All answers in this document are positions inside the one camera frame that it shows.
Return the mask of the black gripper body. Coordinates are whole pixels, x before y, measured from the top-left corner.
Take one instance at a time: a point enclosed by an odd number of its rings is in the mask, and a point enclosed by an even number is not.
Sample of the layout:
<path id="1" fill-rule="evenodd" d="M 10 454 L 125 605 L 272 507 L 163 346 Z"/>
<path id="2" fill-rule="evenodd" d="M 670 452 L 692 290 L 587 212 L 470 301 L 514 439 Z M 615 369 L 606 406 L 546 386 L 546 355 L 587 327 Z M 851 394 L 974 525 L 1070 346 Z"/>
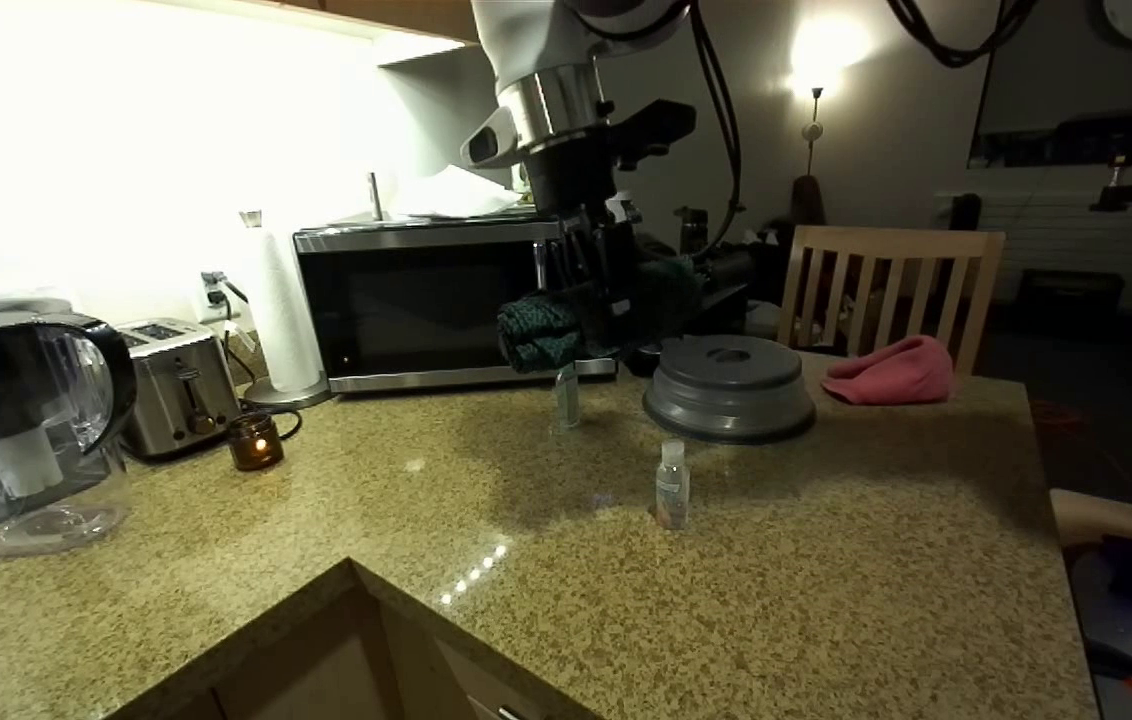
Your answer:
<path id="1" fill-rule="evenodd" d="M 648 157 L 664 157 L 696 126 L 696 107 L 651 100 L 629 119 L 600 119 L 527 157 L 527 179 L 558 230 L 546 244 L 552 288 L 600 278 L 626 282 L 657 251 L 637 234 L 637 212 L 615 188 Z"/>

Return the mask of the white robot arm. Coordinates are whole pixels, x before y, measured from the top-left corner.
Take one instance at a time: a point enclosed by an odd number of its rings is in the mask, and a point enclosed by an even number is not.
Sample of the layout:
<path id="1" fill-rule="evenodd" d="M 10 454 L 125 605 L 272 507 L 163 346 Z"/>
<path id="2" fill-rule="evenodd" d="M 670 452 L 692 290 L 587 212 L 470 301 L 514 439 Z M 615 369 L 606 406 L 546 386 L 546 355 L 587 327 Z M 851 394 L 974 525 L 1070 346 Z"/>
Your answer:
<path id="1" fill-rule="evenodd" d="M 657 258 L 615 188 L 696 126 L 696 107 L 648 100 L 615 119 L 600 58 L 660 38 L 683 0 L 473 0 L 497 110 L 463 138 L 477 167 L 520 167 L 550 219 L 546 288 L 497 317 L 517 363 L 621 351 L 675 333 L 699 302 L 687 258 Z"/>

